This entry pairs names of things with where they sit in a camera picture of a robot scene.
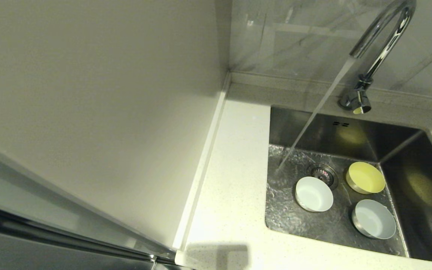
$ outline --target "running water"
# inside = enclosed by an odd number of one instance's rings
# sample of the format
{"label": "running water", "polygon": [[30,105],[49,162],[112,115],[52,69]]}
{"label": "running water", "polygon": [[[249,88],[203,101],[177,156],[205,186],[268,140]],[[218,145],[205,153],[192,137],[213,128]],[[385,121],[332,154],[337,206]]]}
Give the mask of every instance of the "running water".
{"label": "running water", "polygon": [[331,84],[331,86],[328,88],[328,91],[326,91],[326,94],[324,94],[324,97],[321,99],[321,101],[319,102],[318,106],[316,106],[316,109],[314,109],[314,111],[312,112],[310,118],[307,120],[306,124],[304,125],[303,129],[301,130],[301,132],[298,134],[298,137],[296,138],[296,140],[294,141],[293,145],[291,146],[291,148],[289,149],[288,153],[286,154],[286,156],[283,158],[283,161],[281,161],[281,164],[279,164],[278,168],[276,169],[276,171],[278,171],[279,169],[281,169],[283,167],[283,164],[286,162],[286,160],[290,157],[290,155],[293,153],[294,148],[296,147],[296,144],[299,142],[299,140],[301,139],[301,137],[303,136],[303,134],[305,133],[306,129],[308,128],[308,126],[311,124],[312,120],[314,119],[314,117],[318,114],[318,112],[321,110],[321,108],[323,107],[324,103],[326,102],[326,100],[329,98],[329,96],[331,95],[331,93],[333,92],[333,90],[336,88],[336,86],[338,85],[338,83],[341,81],[341,79],[344,77],[344,75],[346,75],[346,73],[350,70],[351,66],[353,66],[353,64],[356,62],[356,58],[354,58],[353,56],[349,56],[349,58],[346,60],[346,63],[344,63],[343,67],[341,68],[341,70],[339,71],[338,75],[336,76],[336,78],[334,78],[333,83]]}

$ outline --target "chrome faucet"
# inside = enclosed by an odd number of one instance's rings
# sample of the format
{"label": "chrome faucet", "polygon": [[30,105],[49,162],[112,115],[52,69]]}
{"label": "chrome faucet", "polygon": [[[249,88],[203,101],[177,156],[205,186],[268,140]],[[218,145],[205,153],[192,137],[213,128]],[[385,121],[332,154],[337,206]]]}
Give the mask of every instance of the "chrome faucet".
{"label": "chrome faucet", "polygon": [[396,14],[401,13],[399,20],[394,27],[393,34],[389,36],[386,44],[374,60],[369,70],[365,74],[360,74],[359,82],[356,84],[354,90],[350,90],[339,100],[339,105],[343,109],[351,110],[354,114],[369,112],[371,104],[369,103],[366,90],[373,82],[372,76],[389,55],[389,52],[395,46],[399,38],[403,35],[403,32],[408,27],[410,20],[413,18],[415,9],[416,0],[394,0],[381,13],[379,13],[366,32],[362,35],[358,43],[356,43],[349,55],[355,58],[361,58],[382,29],[387,26]]}

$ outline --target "backsplash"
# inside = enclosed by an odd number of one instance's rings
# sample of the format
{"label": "backsplash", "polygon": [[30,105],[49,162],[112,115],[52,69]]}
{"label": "backsplash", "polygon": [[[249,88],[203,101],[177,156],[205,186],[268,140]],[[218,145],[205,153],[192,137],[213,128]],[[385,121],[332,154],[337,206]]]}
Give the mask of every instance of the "backsplash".
{"label": "backsplash", "polygon": [[[331,82],[365,29],[391,2],[233,0],[230,67]],[[395,23],[389,23],[342,83],[356,83]],[[413,20],[376,72],[372,87],[432,96],[432,0],[418,1]]]}

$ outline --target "bowl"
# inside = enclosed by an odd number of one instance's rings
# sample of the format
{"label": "bowl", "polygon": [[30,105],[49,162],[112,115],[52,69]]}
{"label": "bowl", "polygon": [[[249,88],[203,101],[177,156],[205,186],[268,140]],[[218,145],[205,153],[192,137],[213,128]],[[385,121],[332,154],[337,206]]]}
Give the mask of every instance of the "bowl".
{"label": "bowl", "polygon": [[295,197],[303,209],[311,212],[324,212],[333,205],[333,193],[321,180],[307,176],[296,184]]}
{"label": "bowl", "polygon": [[351,215],[353,224],[367,237],[389,239],[396,233],[396,221],[388,208],[374,200],[362,200]]}
{"label": "bowl", "polygon": [[346,172],[346,181],[353,190],[361,194],[378,193],[386,186],[383,174],[365,162],[351,164]]}

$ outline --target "speckled countertop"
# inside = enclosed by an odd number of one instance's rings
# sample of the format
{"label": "speckled countertop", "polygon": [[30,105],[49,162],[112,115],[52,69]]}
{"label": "speckled countertop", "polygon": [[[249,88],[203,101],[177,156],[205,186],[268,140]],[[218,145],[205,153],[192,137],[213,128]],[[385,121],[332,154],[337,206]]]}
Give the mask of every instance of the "speckled countertop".
{"label": "speckled countertop", "polygon": [[[233,80],[185,250],[176,263],[197,270],[432,269],[432,262],[360,250],[269,230],[264,222],[270,108],[310,111],[326,84],[310,93]],[[353,117],[330,97],[322,113]],[[362,118],[426,130],[432,110],[372,101]]]}

